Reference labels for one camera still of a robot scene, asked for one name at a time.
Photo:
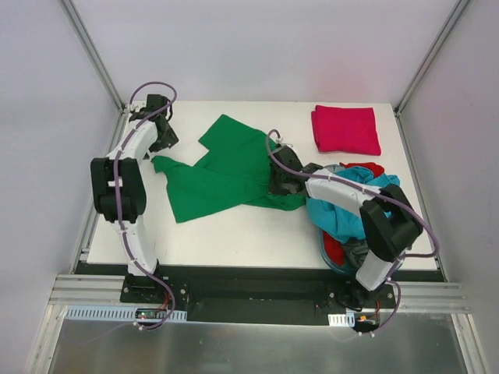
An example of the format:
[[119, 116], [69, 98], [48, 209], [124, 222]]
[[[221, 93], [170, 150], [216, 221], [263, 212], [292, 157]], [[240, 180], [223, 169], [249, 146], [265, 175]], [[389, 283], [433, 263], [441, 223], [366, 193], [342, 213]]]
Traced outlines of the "green t shirt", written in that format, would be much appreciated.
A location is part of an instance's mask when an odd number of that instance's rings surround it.
[[167, 179], [167, 194], [177, 223], [240, 205], [293, 211], [306, 204], [297, 195], [268, 192], [270, 160], [267, 134], [221, 115], [199, 138], [207, 149], [193, 166], [156, 156], [154, 170]]

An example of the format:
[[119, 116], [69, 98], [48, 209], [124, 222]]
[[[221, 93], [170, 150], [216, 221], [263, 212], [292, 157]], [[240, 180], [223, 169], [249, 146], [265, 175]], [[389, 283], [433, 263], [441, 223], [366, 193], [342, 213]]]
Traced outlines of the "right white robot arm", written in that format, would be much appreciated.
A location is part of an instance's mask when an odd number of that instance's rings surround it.
[[423, 232], [422, 219], [405, 193], [394, 184], [379, 188], [348, 180], [320, 165], [303, 166], [289, 146], [278, 145], [267, 152], [271, 181], [278, 183], [275, 192], [302, 194], [360, 218], [369, 252], [356, 271], [357, 284], [351, 287], [351, 298], [359, 307], [372, 305], [400, 256]]

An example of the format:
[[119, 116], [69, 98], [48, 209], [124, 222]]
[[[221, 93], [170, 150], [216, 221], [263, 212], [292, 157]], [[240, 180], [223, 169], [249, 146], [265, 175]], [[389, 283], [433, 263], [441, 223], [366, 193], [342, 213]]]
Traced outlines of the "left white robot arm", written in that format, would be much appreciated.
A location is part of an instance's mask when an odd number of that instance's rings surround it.
[[162, 282], [159, 260], [150, 244], [143, 215], [147, 193], [140, 165], [178, 141], [169, 124], [172, 100], [153, 93], [130, 112], [130, 129], [105, 157], [90, 162], [94, 208], [115, 229], [128, 261], [120, 301], [167, 305], [172, 297]]

